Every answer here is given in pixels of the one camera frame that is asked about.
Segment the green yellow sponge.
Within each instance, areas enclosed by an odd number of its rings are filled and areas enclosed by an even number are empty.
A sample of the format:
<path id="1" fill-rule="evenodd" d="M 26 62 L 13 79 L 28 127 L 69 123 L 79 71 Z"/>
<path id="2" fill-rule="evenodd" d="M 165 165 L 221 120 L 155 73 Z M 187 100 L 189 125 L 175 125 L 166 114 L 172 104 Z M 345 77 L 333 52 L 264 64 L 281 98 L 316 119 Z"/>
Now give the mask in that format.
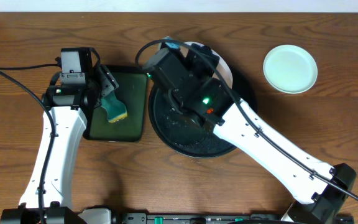
<path id="1" fill-rule="evenodd" d="M 125 104 L 117 99 L 113 91 L 102 97 L 101 107 L 106 110 L 109 123 L 115 123 L 127 117 Z"/>

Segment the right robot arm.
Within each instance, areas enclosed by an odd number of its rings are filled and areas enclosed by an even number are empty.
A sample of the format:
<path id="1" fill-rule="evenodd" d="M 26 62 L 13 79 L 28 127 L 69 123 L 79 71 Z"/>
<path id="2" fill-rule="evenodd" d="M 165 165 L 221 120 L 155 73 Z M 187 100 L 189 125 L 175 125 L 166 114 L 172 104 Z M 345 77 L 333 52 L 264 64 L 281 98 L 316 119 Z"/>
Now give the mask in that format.
<path id="1" fill-rule="evenodd" d="M 307 154 L 270 127 L 229 87 L 218 70 L 220 56 L 209 47 L 171 39 L 157 44 L 142 71 L 173 111 L 241 149 L 287 188 L 295 201 L 283 222 L 332 223 L 352 195 L 355 171 Z"/>

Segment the mint green plate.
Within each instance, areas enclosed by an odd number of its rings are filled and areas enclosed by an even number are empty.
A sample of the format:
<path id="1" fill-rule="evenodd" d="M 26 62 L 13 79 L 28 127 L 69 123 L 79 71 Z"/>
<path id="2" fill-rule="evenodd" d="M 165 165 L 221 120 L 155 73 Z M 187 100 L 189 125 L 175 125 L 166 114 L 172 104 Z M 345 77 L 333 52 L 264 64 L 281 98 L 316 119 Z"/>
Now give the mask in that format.
<path id="1" fill-rule="evenodd" d="M 287 94 L 308 91 L 318 78 L 318 67 L 313 56 L 296 45 L 279 45 L 270 50 L 262 68 L 268 83 Z"/>

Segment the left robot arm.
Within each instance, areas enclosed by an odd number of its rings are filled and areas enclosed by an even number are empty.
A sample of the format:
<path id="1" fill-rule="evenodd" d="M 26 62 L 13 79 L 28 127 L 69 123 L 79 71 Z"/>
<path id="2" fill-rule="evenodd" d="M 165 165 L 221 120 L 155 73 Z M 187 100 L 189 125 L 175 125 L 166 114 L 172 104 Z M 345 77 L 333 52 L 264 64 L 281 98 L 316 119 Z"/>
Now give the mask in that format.
<path id="1" fill-rule="evenodd" d="M 107 207 L 90 207 L 74 212 L 71 190 L 78 146 L 88 120 L 85 109 L 92 109 L 98 97 L 94 81 L 80 72 L 82 81 L 62 83 L 57 73 L 47 91 L 35 100 L 42 107 L 44 124 L 39 152 L 27 188 L 17 208 L 5 209 L 1 223 L 115 223 Z"/>

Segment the pink white plate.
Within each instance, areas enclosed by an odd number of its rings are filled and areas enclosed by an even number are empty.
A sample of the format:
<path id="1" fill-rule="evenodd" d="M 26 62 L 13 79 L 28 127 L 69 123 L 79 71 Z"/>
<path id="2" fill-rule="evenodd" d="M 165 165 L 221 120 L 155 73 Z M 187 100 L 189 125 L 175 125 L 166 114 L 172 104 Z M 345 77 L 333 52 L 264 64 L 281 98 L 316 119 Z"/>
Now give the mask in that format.
<path id="1" fill-rule="evenodd" d="M 185 42 L 185 44 L 187 44 L 187 45 L 196 44 L 200 47 L 204 46 L 204 44 L 202 44 L 202 43 L 192 42 L 192 41 Z M 211 49 L 211 51 L 212 51 L 213 55 L 219 57 L 219 61 L 218 61 L 218 65 L 216 66 L 216 70 L 222 75 L 224 81 L 229 86 L 229 88 L 232 88 L 233 75 L 232 75 L 231 69 L 229 68 L 229 65 L 216 51 L 214 51 L 213 49 Z M 180 47 L 180 52 L 186 57 L 188 55 L 189 50 L 184 47 Z M 216 73 L 213 73 L 212 77 L 219 79 L 219 77 L 216 75 Z"/>

